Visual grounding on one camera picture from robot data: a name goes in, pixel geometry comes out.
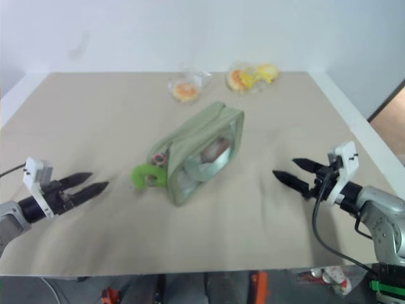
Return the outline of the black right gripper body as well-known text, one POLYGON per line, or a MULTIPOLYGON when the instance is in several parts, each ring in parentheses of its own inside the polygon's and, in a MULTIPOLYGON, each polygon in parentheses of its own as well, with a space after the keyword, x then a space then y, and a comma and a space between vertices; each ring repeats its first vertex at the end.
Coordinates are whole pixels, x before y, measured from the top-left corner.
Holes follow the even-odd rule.
POLYGON ((306 200, 315 198, 319 201, 324 201, 328 198, 329 193, 333 189, 339 177, 339 168, 336 163, 329 166, 317 167, 314 171, 315 180, 314 186, 304 195, 306 200))

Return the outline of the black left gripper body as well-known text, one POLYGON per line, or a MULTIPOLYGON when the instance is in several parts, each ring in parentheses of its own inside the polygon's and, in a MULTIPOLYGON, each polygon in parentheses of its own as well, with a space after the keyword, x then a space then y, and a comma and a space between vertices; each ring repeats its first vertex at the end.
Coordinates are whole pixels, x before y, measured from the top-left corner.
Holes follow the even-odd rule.
POLYGON ((75 207, 73 196, 65 194, 65 190, 72 187, 69 180, 52 180, 41 187, 43 197, 56 215, 62 215, 75 207))

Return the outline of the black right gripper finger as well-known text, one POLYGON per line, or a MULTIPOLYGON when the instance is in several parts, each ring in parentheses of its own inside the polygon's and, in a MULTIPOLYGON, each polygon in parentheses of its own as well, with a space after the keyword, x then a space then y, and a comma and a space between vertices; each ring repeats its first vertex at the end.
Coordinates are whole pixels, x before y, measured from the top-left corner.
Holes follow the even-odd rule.
POLYGON ((310 173, 324 172, 326 166, 308 158, 293 158, 292 161, 301 169, 310 173))
POLYGON ((282 184, 292 188, 297 192, 308 192, 309 184, 304 182, 301 179, 298 179, 295 175, 292 175, 288 172, 281 170, 274 170, 273 175, 279 180, 282 184))

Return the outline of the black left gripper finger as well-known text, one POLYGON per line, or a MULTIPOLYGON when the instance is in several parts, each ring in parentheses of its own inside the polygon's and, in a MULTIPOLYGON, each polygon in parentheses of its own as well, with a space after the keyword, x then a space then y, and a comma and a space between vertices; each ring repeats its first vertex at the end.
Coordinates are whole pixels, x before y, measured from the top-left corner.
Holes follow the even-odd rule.
POLYGON ((72 196, 73 205, 78 206, 95 198, 107 188, 108 184, 109 182, 98 182, 83 188, 72 196))
POLYGON ((78 186, 84 183, 91 175, 91 172, 79 172, 60 179, 61 189, 66 190, 78 186))

